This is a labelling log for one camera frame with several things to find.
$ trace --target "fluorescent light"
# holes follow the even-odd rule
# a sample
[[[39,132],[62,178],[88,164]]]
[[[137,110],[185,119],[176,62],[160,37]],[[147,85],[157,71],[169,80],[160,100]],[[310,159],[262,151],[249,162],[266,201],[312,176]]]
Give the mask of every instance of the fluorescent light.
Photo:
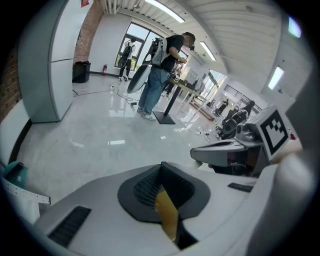
[[[301,37],[301,28],[296,23],[296,21],[291,17],[289,17],[288,31],[297,38]]]
[[[275,86],[277,85],[277,83],[279,82],[280,78],[282,77],[282,75],[284,74],[284,70],[277,66],[274,73],[273,73],[273,76],[269,82],[269,85],[268,87],[273,90],[275,88]]]
[[[124,144],[124,143],[126,143],[125,140],[112,140],[112,141],[110,141],[110,145],[117,145],[117,144]]]
[[[169,14],[171,17],[175,18],[178,22],[180,23],[185,22],[185,20],[182,17],[176,14],[173,10],[166,7],[163,3],[160,3],[159,1],[156,1],[156,0],[145,0],[145,1],[149,4],[154,5],[155,7],[158,7],[165,13]]]
[[[216,61],[216,58],[214,57],[213,53],[210,51],[209,47],[206,45],[205,42],[200,42],[202,47],[205,49],[205,51],[209,54],[211,60]]]

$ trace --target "wire on floor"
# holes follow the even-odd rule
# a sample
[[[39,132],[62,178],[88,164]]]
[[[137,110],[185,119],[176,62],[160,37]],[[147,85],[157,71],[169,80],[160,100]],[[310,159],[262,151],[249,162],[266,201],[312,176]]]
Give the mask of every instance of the wire on floor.
[[[114,82],[112,82],[112,83],[107,82],[106,85],[109,87],[110,91],[115,92],[119,97],[125,99],[125,100],[126,100],[126,103],[128,103],[130,106],[133,106],[132,103],[133,103],[134,100],[135,100],[135,101],[138,101],[138,100],[136,100],[136,99],[134,99],[134,98],[125,96],[125,95],[123,95],[123,94],[120,94],[120,93],[119,93],[120,90],[119,90],[119,88],[118,88],[118,86],[120,85],[119,82],[117,82],[117,81],[114,81]]]
[[[129,105],[131,105],[131,103],[129,103],[129,102],[132,102],[132,101],[137,101],[137,102],[138,102],[138,101],[140,100],[141,93],[142,93],[142,89],[141,89],[141,91],[140,91],[139,98],[138,98],[138,99],[135,99],[135,98],[127,97],[127,96],[124,96],[124,95],[120,94],[120,93],[119,93],[119,88],[118,88],[118,86],[115,86],[114,84],[117,84],[118,86],[120,85],[120,83],[117,82],[117,81],[114,81],[114,82],[112,82],[112,83],[107,82],[106,85],[109,87],[109,90],[88,92],[88,93],[83,93],[83,94],[74,95],[73,97],[78,97],[78,96],[88,95],[88,94],[97,94],[97,93],[103,93],[103,92],[116,92],[116,94],[117,94],[119,97],[125,99],[126,102],[127,102]],[[155,106],[154,108],[155,108],[155,109],[158,109],[158,110],[160,110],[160,111],[162,111],[162,112],[165,112],[163,109],[161,109],[161,108],[159,108],[159,107],[156,107],[156,106]],[[206,133],[204,132],[204,128],[203,128],[203,127],[198,128],[198,129],[197,129],[197,132],[194,132],[193,130],[190,130],[188,127],[186,127],[185,124],[184,124],[183,122],[181,122],[177,117],[175,117],[174,115],[171,115],[171,116],[174,117],[180,124],[182,124],[182,126],[183,126],[185,129],[187,129],[189,132],[192,132],[192,133],[194,133],[194,134],[197,134],[197,132],[200,132],[200,134],[203,134],[203,138],[204,138],[208,143],[211,142],[211,139],[210,139],[210,138],[208,137],[208,135],[206,135]]]
[[[209,136],[206,134],[206,132],[204,131],[204,128],[203,127],[199,127],[197,129],[197,131],[201,134],[203,134],[203,138],[207,141],[207,142],[211,142],[211,139],[209,138]]]
[[[83,94],[77,94],[77,95],[73,95],[73,97],[79,97],[79,96],[87,95],[87,94],[104,93],[104,92],[111,92],[111,90],[101,90],[101,91],[94,91],[94,92],[88,92],[88,93],[83,93]]]

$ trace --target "brick wall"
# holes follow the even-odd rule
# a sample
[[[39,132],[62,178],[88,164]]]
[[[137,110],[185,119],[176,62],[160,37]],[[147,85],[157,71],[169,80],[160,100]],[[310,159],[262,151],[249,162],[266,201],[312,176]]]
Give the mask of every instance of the brick wall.
[[[94,0],[88,11],[81,30],[80,38],[75,46],[73,62],[87,61],[89,59],[91,44],[104,12],[99,0]]]
[[[0,78],[0,123],[22,99],[18,81],[17,49],[16,46],[12,49]]]

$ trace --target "backpack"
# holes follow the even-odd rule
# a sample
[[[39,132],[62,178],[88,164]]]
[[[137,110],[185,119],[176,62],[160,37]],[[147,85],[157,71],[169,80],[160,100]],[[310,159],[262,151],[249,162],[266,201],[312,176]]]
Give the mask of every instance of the backpack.
[[[131,52],[131,46],[130,46],[130,42],[128,42],[128,46],[124,49],[122,53],[122,57],[128,58],[128,56],[130,55],[130,52]]]

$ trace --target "black table leg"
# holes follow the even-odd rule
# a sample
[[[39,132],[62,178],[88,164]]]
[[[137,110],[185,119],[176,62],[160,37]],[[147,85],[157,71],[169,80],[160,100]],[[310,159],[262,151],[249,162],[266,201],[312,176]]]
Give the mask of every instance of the black table leg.
[[[172,99],[169,102],[169,105],[166,107],[165,112],[160,112],[160,111],[153,111],[153,114],[155,115],[156,119],[158,120],[159,124],[162,125],[175,125],[176,123],[172,120],[172,118],[170,117],[169,111],[172,107],[172,105],[175,103],[176,98],[178,97],[178,94],[181,90],[181,87],[178,86],[175,89],[175,92],[172,96]]]

